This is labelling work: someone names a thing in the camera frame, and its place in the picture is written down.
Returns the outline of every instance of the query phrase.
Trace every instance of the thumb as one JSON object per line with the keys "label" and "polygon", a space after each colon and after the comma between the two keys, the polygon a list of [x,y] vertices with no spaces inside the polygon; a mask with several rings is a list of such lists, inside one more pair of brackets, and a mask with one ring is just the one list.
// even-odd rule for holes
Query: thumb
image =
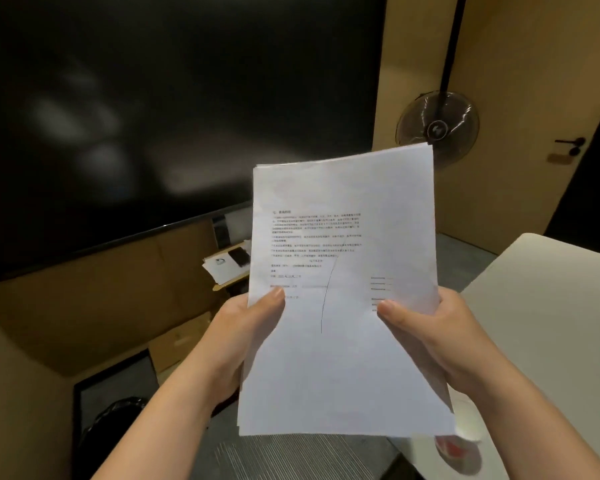
{"label": "thumb", "polygon": [[258,326],[272,318],[275,318],[277,322],[284,309],[285,289],[276,287],[248,308],[247,320],[253,326]]}
{"label": "thumb", "polygon": [[378,303],[377,311],[380,318],[401,330],[408,331],[418,339],[426,335],[427,325],[431,320],[430,316],[409,310],[392,299],[385,299]]}

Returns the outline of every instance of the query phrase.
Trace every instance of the forearm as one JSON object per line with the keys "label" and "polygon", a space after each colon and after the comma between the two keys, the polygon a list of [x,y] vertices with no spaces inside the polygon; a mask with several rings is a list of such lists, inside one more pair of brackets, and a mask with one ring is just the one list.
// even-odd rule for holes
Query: forearm
{"label": "forearm", "polygon": [[94,480],[188,479],[214,407],[207,376],[190,355],[158,389]]}
{"label": "forearm", "polygon": [[514,480],[600,480],[600,458],[504,357],[472,399]]}

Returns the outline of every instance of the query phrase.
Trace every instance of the trash bag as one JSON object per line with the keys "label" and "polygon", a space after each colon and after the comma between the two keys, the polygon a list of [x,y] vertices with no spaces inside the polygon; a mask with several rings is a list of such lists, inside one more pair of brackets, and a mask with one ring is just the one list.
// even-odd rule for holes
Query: trash bag
{"label": "trash bag", "polygon": [[89,480],[142,412],[147,399],[120,399],[101,412],[86,429],[75,451],[73,479]]}

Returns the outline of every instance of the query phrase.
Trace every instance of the fingernail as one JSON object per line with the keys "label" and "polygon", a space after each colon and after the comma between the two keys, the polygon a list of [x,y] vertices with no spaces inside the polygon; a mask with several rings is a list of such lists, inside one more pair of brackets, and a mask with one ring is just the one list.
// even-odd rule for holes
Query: fingernail
{"label": "fingernail", "polygon": [[390,299],[384,299],[380,303],[378,303],[377,310],[378,315],[382,317],[386,317],[391,314],[391,311],[394,307],[393,302]]}
{"label": "fingernail", "polygon": [[277,301],[285,298],[285,289],[282,288],[282,286],[276,286],[269,293],[271,293],[271,296]]}

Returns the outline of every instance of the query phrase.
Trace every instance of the black screen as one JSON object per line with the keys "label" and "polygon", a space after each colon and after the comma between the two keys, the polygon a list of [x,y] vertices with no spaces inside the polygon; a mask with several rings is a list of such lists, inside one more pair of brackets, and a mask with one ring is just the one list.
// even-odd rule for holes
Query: black screen
{"label": "black screen", "polygon": [[0,0],[0,279],[371,149],[386,0]]}

